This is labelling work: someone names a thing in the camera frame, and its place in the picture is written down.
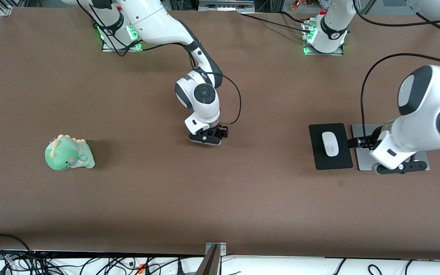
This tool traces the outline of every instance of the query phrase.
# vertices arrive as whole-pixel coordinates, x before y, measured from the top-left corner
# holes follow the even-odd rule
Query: computer mouse
[[[335,138],[335,134],[332,132],[323,132],[322,140],[324,143],[325,153],[329,157],[335,157],[339,154],[339,144]]]

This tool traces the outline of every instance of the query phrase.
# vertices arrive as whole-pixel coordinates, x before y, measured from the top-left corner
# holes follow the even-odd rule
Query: black mouse pad
[[[312,124],[309,125],[310,138],[312,142],[313,157],[315,158],[315,167],[317,170],[344,169],[353,167],[351,151],[347,145],[346,127],[342,123],[332,124]],[[339,154],[335,157],[329,157],[325,153],[324,143],[322,141],[323,132],[332,132],[335,134],[339,144]]]

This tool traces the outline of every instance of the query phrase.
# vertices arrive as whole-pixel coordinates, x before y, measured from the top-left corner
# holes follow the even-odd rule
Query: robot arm
[[[307,42],[317,51],[335,52],[347,35],[347,27],[356,14],[352,0],[332,0],[332,5],[324,15],[315,17],[317,28]]]
[[[112,49],[125,50],[137,40],[137,33],[130,28],[127,18],[115,4],[92,2],[92,0],[61,0],[67,5],[78,6],[86,10],[94,21],[98,22],[101,39]]]
[[[99,25],[105,34],[103,40],[115,49],[127,49],[137,39],[153,45],[181,44],[198,64],[178,80],[175,87],[181,104],[193,111],[185,120],[190,139],[219,145],[221,137],[227,136],[226,127],[218,125],[220,103],[215,90],[222,84],[222,71],[188,26],[171,17],[160,0],[117,0],[117,4],[110,0],[62,1],[69,5],[80,4],[96,22],[103,23]],[[213,134],[217,136],[214,141],[211,136],[198,137],[211,128],[215,128]]]
[[[196,60],[198,66],[176,82],[176,96],[193,111],[185,120],[192,135],[216,127],[220,103],[215,88],[222,84],[222,71],[198,38],[185,23],[171,17],[159,0],[118,0],[118,4],[143,41],[155,45],[179,43]]]
[[[440,149],[440,66],[423,66],[403,80],[398,91],[401,114],[382,128],[370,155],[396,169],[417,151]]]

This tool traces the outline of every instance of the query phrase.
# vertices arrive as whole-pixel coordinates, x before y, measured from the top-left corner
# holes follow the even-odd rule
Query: brown table
[[[33,249],[200,254],[222,241],[236,254],[440,258],[440,150],[428,172],[317,171],[308,131],[360,123],[369,67],[397,52],[440,57],[440,30],[355,17],[343,57],[304,56],[296,31],[236,12],[171,14],[241,88],[241,118],[220,147],[188,141],[190,111],[173,92],[190,70],[181,47],[102,53],[79,9],[0,19],[0,233]],[[398,86],[424,64],[374,70],[368,123],[398,116]],[[232,120],[236,91],[225,81],[218,94]],[[96,167],[51,170],[44,148],[58,134],[92,140]]]

